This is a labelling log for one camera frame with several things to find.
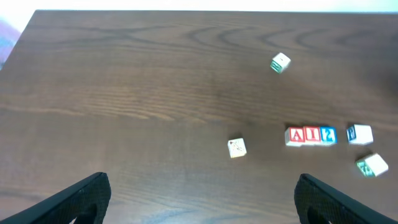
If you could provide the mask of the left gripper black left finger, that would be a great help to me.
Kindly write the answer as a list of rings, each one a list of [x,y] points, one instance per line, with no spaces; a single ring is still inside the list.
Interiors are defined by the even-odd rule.
[[[97,172],[1,223],[102,224],[110,198],[108,175]]]

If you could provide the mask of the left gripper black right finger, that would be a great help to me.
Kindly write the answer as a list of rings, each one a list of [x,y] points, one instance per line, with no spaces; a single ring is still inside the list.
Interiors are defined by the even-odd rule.
[[[310,174],[301,174],[294,190],[300,223],[397,224]]]

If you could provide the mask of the blue number 2 block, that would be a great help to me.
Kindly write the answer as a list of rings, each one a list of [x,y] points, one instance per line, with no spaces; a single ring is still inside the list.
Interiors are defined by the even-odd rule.
[[[322,146],[331,146],[338,142],[336,129],[334,127],[321,126],[320,137]]]

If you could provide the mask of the red letter I block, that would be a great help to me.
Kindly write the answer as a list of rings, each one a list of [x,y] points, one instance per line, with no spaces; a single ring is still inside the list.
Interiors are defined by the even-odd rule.
[[[318,126],[304,126],[305,145],[320,145],[322,143]]]

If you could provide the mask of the red letter A block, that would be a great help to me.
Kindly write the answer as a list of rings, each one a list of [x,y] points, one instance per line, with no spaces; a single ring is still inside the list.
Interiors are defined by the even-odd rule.
[[[285,145],[300,147],[305,143],[304,130],[298,127],[289,127],[285,131]]]

